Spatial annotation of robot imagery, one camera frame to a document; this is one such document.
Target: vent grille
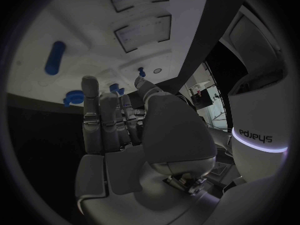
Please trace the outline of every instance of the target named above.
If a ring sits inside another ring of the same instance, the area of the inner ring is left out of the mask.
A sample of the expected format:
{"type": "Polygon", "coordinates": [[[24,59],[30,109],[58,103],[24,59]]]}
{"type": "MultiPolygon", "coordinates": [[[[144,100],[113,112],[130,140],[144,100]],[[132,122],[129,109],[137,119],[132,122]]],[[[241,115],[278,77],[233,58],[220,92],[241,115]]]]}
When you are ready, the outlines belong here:
{"type": "Polygon", "coordinates": [[[226,168],[226,165],[221,165],[219,167],[214,167],[210,172],[212,174],[220,176],[223,173],[223,171],[225,170],[225,168],[226,168]]]}

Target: purple light strip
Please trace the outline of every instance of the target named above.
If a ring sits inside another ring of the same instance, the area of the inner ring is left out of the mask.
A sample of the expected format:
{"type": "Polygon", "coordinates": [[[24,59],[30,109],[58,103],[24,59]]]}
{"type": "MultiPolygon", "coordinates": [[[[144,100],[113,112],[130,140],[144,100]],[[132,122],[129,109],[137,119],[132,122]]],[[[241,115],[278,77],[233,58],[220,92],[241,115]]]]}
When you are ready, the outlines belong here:
{"type": "Polygon", "coordinates": [[[288,147],[285,147],[285,148],[280,148],[280,149],[272,149],[272,148],[264,148],[264,147],[260,147],[260,146],[256,146],[256,145],[253,145],[241,138],[239,138],[235,132],[235,129],[234,127],[232,128],[232,135],[234,136],[234,138],[236,140],[238,140],[239,142],[241,142],[242,144],[245,144],[246,146],[250,147],[250,148],[253,148],[253,149],[256,149],[256,150],[260,150],[260,151],[263,151],[263,152],[267,152],[267,153],[283,153],[285,152],[286,150],[288,150],[288,147]]]}

